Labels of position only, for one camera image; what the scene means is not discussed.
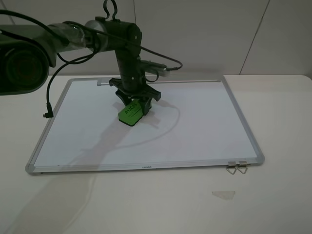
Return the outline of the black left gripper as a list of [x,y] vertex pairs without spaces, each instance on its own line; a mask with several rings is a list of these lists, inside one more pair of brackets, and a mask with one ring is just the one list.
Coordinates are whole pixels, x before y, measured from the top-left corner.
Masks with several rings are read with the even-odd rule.
[[124,106],[129,105],[132,99],[139,99],[143,115],[147,115],[151,108],[151,101],[159,101],[161,92],[149,86],[146,82],[139,84],[137,81],[125,82],[125,79],[111,78],[109,85],[117,88],[116,95],[122,101]]

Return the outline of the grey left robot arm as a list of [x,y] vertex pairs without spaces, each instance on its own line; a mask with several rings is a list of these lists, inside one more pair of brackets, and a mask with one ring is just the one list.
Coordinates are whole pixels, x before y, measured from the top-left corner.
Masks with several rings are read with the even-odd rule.
[[125,105],[137,99],[147,114],[161,93],[145,74],[158,74],[160,66],[140,58],[142,33],[134,23],[97,17],[85,25],[64,22],[51,25],[2,25],[0,27],[0,93],[31,93],[47,80],[58,54],[82,48],[95,55],[114,51],[120,78],[112,78],[116,95]]

